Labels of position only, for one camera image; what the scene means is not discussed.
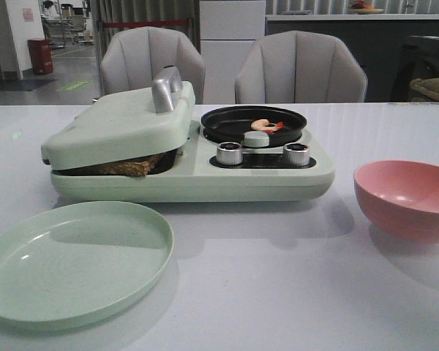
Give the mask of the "cooked shrimp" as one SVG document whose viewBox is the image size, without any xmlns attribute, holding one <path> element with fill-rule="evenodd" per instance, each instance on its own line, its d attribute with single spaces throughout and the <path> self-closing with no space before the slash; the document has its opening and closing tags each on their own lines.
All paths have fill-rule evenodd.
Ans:
<svg viewBox="0 0 439 351">
<path fill-rule="evenodd" d="M 285 124 L 282 121 L 277 122 L 277 123 L 272 123 L 268 119 L 264 119 L 264 118 L 253 121 L 250 125 L 250 127 L 254 131 L 265 132 L 265 133 L 269 133 L 269 134 L 272 134 L 272 133 L 275 133 L 275 132 L 281 130 L 284 126 L 285 126 Z"/>
</svg>

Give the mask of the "bread slice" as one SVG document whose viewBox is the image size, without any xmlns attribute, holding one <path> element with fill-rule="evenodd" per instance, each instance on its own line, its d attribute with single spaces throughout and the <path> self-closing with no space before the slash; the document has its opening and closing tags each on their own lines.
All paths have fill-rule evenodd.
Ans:
<svg viewBox="0 0 439 351">
<path fill-rule="evenodd" d="M 98 165 L 77 167 L 69 170 L 61 170 L 67 176 L 147 176 L 158 162 L 165 156 L 165 153 L 142 156 L 134 159 L 126 159 L 116 162 L 107 162 Z"/>
</svg>

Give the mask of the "green breakfast maker lid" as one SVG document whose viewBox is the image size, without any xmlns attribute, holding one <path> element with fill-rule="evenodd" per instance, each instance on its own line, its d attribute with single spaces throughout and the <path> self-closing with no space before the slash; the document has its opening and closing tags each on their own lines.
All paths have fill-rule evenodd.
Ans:
<svg viewBox="0 0 439 351">
<path fill-rule="evenodd" d="M 41 145 L 53 170 L 69 170 L 161 154 L 189 136 L 195 92 L 176 67 L 164 68 L 151 87 L 105 95 Z"/>
</svg>

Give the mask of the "pink plastic bowl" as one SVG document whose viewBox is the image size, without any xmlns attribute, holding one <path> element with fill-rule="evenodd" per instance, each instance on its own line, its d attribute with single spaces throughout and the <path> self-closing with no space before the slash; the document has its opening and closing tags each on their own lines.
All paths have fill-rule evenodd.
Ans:
<svg viewBox="0 0 439 351">
<path fill-rule="evenodd" d="M 439 166 L 382 160 L 358 167 L 353 180 L 371 223 L 399 238 L 439 244 Z"/>
</svg>

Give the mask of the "green breakfast maker base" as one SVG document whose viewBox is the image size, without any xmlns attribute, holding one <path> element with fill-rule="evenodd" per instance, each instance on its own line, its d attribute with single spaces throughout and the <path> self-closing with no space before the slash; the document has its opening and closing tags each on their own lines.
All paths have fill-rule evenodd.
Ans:
<svg viewBox="0 0 439 351">
<path fill-rule="evenodd" d="M 203 136 L 198 121 L 171 169 L 145 177 L 67 176 L 52 171 L 55 190 L 71 200 L 134 203 L 255 202 L 308 200 L 323 195 L 334 180 L 330 156 L 308 129 L 299 142 L 308 146 L 308 168 L 220 168 L 210 163 L 216 143 Z"/>
</svg>

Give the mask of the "silver control knob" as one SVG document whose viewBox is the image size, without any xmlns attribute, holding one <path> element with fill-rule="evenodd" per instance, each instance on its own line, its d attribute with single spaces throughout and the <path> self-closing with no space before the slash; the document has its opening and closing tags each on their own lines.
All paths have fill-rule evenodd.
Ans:
<svg viewBox="0 0 439 351">
<path fill-rule="evenodd" d="M 216 161 L 221 165 L 240 165 L 243 162 L 241 144 L 236 142 L 220 143 L 217 146 Z"/>
<path fill-rule="evenodd" d="M 282 147 L 282 162 L 303 167 L 309 164 L 309 146 L 301 143 L 287 143 Z"/>
</svg>

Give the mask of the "black round frying pan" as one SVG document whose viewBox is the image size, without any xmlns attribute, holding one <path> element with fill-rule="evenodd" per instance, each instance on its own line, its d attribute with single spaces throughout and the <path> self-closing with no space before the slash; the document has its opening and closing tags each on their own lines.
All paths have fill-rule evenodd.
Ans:
<svg viewBox="0 0 439 351">
<path fill-rule="evenodd" d="M 307 125 L 307 120 L 300 113 L 260 105 L 221 107 L 205 113 L 200 121 L 207 139 L 215 143 L 241 143 L 244 141 L 244 134 L 252 131 L 251 123 L 259 119 L 267 119 L 273 124 L 284 124 L 283 128 L 269 135 L 269 148 L 297 141 Z"/>
</svg>

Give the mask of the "left grey upholstered chair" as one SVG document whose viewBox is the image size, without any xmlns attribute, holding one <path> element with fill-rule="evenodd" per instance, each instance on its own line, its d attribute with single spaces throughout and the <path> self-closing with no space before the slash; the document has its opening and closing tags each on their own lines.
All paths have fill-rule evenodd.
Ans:
<svg viewBox="0 0 439 351">
<path fill-rule="evenodd" d="M 203 103 L 205 64 L 187 35 L 173 29 L 142 27 L 115 34 L 100 64 L 103 94 L 147 88 L 166 66 L 191 82 Z"/>
</svg>

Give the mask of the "white cabinet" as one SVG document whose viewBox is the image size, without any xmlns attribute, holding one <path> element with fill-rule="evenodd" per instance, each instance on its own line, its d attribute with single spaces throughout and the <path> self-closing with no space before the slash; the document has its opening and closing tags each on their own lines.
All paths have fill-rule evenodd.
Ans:
<svg viewBox="0 0 439 351">
<path fill-rule="evenodd" d="M 265 1 L 201 1 L 200 53 L 206 66 L 203 102 L 235 101 L 234 84 L 255 40 L 265 34 Z"/>
</svg>

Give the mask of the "red barrier belt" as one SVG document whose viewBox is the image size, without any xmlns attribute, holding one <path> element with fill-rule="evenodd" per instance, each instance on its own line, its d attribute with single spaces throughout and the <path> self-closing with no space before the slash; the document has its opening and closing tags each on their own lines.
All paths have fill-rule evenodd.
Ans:
<svg viewBox="0 0 439 351">
<path fill-rule="evenodd" d="M 190 24 L 190 18 L 177 19 L 177 20 L 156 20 L 156 21 L 137 21 L 137 22 L 102 22 L 99 24 L 102 28 L 107 29 L 133 29 L 140 27 L 165 27 L 165 26 L 188 26 Z"/>
</svg>

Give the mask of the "green plastic plate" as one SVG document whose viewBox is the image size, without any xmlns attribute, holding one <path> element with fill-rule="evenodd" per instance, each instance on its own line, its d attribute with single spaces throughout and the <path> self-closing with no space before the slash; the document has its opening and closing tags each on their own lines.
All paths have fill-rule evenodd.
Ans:
<svg viewBox="0 0 439 351">
<path fill-rule="evenodd" d="M 58 331 L 106 319 L 157 283 L 172 251 L 166 219 L 135 203 L 33 216 L 0 235 L 0 320 Z"/>
</svg>

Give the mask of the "grey counter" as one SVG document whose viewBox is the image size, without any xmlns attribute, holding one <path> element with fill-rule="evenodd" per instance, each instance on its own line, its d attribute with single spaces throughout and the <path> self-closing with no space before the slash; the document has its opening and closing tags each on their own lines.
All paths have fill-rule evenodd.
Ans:
<svg viewBox="0 0 439 351">
<path fill-rule="evenodd" d="M 439 36 L 439 15 L 267 15 L 266 33 L 309 31 L 340 38 L 368 77 L 368 102 L 408 100 L 400 80 L 403 45 L 410 36 Z"/>
</svg>

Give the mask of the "fruit plate on counter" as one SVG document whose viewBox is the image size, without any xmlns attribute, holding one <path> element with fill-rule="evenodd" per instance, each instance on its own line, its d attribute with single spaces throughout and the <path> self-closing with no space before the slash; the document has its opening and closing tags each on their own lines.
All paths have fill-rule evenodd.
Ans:
<svg viewBox="0 0 439 351">
<path fill-rule="evenodd" d="M 375 8 L 370 4 L 365 3 L 363 0 L 352 1 L 348 9 L 358 15 L 374 15 L 383 13 L 384 9 Z"/>
</svg>

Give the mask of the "red trash bin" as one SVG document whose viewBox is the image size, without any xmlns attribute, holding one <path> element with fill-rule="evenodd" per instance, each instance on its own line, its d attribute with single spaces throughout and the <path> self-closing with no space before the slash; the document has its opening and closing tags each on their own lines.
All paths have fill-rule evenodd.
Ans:
<svg viewBox="0 0 439 351">
<path fill-rule="evenodd" d="M 46 75 L 53 72 L 49 39 L 29 39 L 27 41 L 33 73 Z"/>
</svg>

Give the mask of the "beige cushion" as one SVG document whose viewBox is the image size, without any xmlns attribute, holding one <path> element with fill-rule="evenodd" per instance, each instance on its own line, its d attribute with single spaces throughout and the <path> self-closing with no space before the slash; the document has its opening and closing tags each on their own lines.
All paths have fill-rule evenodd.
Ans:
<svg viewBox="0 0 439 351">
<path fill-rule="evenodd" d="M 439 102 L 439 78 L 416 78 L 410 82 L 410 89 L 417 91 L 426 101 Z"/>
</svg>

